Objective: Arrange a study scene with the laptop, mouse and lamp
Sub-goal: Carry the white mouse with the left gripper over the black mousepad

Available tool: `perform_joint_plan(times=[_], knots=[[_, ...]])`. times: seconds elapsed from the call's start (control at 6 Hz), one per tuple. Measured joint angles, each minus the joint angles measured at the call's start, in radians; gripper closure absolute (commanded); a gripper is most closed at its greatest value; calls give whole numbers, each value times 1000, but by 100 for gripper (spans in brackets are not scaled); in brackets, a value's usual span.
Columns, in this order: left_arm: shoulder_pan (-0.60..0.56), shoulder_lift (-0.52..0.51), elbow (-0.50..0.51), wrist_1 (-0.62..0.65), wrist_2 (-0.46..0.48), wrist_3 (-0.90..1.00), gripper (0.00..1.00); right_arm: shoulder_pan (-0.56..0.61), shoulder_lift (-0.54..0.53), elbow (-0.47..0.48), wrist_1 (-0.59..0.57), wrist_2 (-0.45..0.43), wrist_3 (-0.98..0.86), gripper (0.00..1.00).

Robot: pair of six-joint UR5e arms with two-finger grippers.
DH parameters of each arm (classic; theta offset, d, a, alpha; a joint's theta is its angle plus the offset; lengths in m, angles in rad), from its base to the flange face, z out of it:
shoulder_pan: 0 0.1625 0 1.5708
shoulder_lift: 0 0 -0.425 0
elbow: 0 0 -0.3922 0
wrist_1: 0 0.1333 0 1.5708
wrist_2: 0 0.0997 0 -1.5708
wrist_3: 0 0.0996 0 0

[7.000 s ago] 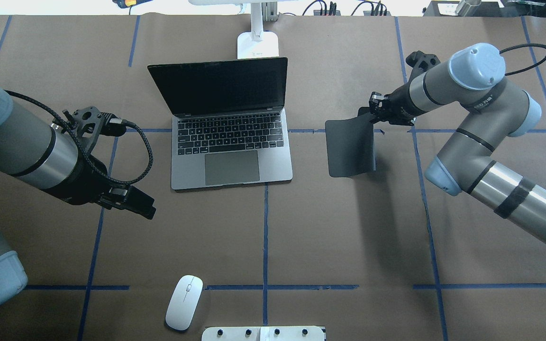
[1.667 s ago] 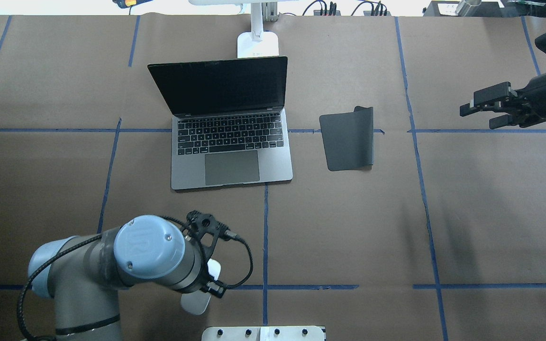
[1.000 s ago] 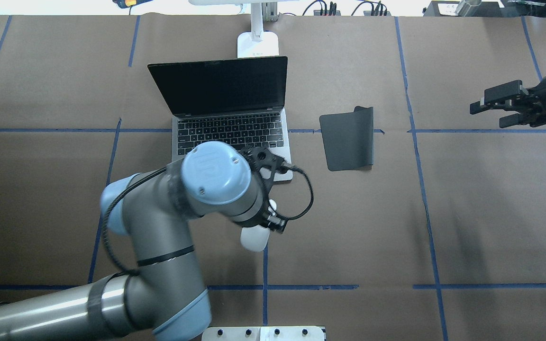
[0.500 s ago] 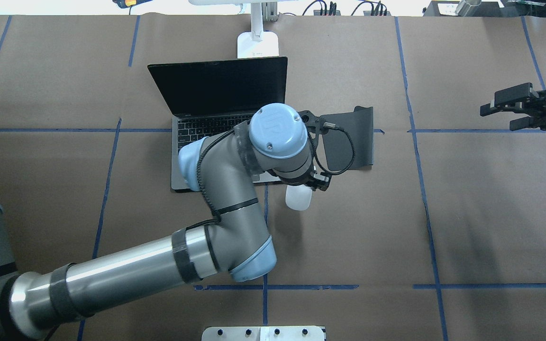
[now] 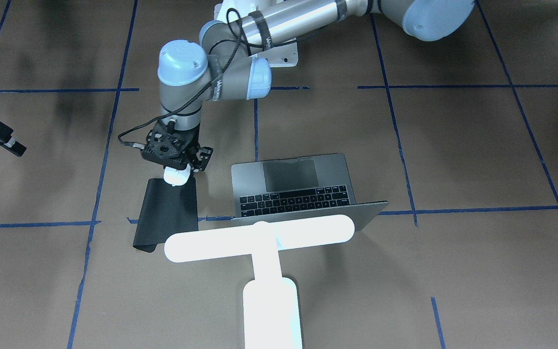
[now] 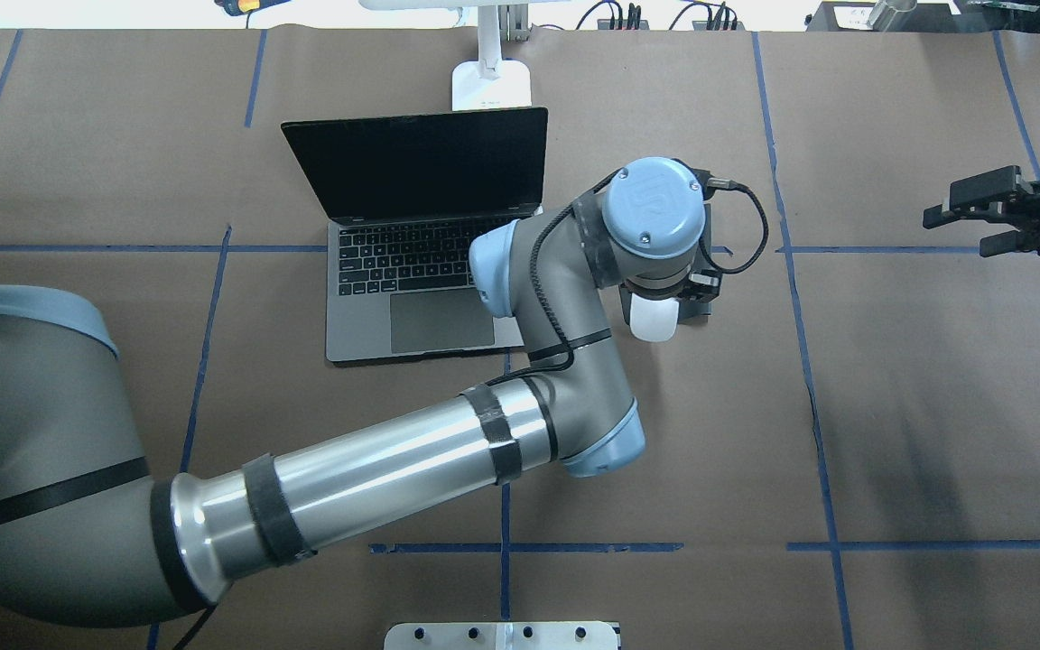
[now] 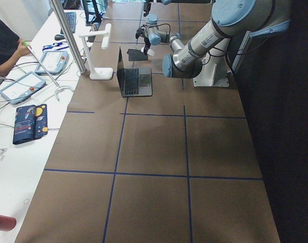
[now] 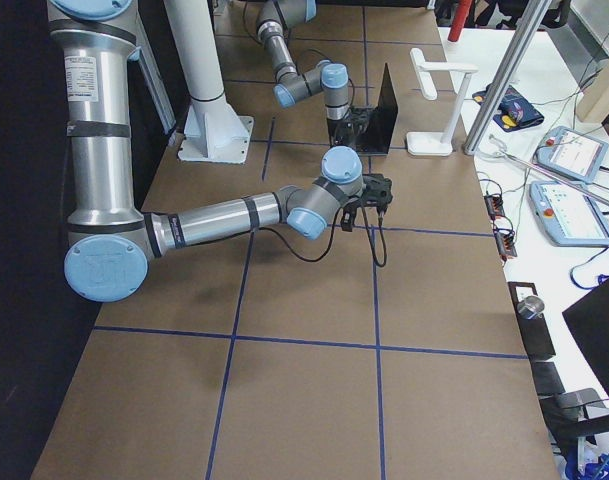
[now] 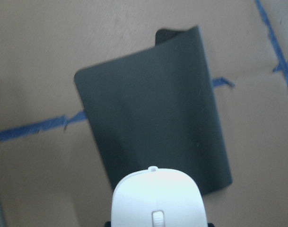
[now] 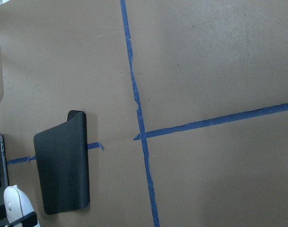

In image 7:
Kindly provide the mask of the person forearm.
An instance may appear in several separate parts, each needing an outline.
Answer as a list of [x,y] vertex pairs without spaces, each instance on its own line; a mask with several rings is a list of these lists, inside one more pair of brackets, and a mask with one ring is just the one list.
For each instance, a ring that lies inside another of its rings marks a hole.
[[2,58],[0,56],[0,76],[7,76],[12,68],[15,66],[17,61],[23,57],[30,54],[29,49],[23,44],[23,40],[18,40],[18,47],[14,51],[14,53],[6,60],[2,61]]

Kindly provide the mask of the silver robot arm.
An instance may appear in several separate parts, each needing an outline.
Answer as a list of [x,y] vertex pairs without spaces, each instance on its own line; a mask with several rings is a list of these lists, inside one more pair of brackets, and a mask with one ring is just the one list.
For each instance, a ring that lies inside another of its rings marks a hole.
[[288,0],[219,0],[212,5],[210,21],[183,45],[178,34],[169,36],[173,54],[162,61],[163,74],[169,78],[194,78],[202,70],[202,58],[225,38],[243,31],[253,37],[268,37],[285,32],[290,22]]
[[154,54],[150,54],[151,45],[159,45],[160,43],[171,43],[173,39],[181,39],[181,35],[177,32],[171,32],[171,26],[168,25],[169,30],[160,30],[159,26],[165,25],[158,24],[158,17],[155,14],[150,14],[151,10],[151,2],[145,1],[143,7],[143,16],[146,17],[146,24],[143,24],[136,30],[136,39],[142,37],[144,39],[145,47],[141,49],[141,52],[144,55],[153,56]]

